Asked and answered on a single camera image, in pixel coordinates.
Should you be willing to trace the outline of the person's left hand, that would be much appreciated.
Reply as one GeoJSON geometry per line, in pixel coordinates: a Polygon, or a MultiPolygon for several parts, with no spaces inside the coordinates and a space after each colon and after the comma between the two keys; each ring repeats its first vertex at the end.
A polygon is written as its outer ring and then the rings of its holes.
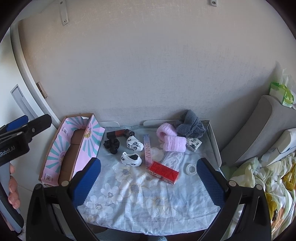
{"type": "Polygon", "coordinates": [[[8,195],[8,201],[13,206],[14,209],[20,208],[21,201],[19,198],[18,193],[18,184],[15,178],[12,176],[12,174],[15,172],[15,168],[12,164],[10,164],[10,180],[9,180],[9,195],[8,195]]]}

